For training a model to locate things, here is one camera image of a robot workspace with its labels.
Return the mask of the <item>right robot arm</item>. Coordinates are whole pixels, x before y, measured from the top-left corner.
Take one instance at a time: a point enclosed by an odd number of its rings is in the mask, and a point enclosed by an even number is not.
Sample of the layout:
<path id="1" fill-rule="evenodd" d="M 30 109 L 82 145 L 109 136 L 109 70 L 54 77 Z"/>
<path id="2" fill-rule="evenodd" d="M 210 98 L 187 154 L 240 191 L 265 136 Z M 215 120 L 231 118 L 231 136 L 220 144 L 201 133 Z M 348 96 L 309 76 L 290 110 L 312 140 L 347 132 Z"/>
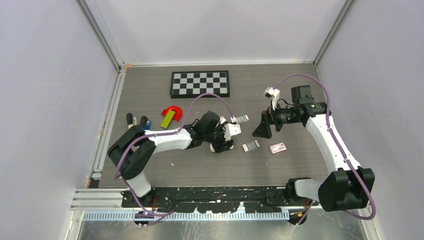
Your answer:
<path id="1" fill-rule="evenodd" d="M 368 194 L 375 181 L 373 171 L 363 168 L 349 152 L 340 139 L 328 105 L 315 101 L 310 86 L 293 87 L 293 103 L 286 107 L 279 104 L 278 89 L 268 87 L 264 96 L 271 104 L 261 113 L 260 124 L 252 136 L 270 139 L 272 125 L 279 132 L 284 125 L 301 123 L 315 140 L 328 171 L 323 182 L 309 177 L 289 179 L 285 192 L 287 202 L 299 205 L 304 199 L 310 199 L 320 203 L 327 212 L 363 209 L 370 204 Z"/>

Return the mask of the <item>staple box tray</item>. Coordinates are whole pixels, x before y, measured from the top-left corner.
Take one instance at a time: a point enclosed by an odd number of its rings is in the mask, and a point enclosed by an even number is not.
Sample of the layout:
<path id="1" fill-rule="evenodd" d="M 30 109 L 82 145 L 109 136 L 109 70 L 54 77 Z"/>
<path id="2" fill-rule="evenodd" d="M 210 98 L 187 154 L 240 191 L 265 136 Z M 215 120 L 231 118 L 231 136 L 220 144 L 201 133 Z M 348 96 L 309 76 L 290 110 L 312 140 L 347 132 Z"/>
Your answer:
<path id="1" fill-rule="evenodd" d="M 247 115 L 238 116 L 235 118 L 237 124 L 247 123 L 249 121 L 249 117 Z"/>

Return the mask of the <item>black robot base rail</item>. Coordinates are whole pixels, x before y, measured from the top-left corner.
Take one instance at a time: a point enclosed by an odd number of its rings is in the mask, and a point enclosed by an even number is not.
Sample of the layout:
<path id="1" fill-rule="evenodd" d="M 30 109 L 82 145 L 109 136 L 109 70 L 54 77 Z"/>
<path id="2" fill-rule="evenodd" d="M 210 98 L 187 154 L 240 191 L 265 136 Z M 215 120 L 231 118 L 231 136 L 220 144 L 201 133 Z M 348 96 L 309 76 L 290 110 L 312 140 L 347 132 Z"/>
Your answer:
<path id="1" fill-rule="evenodd" d="M 154 187 L 138 199 L 121 191 L 123 208 L 154 208 L 159 213 L 276 213 L 281 207 L 306 209 L 312 200 L 297 197 L 284 186 Z"/>

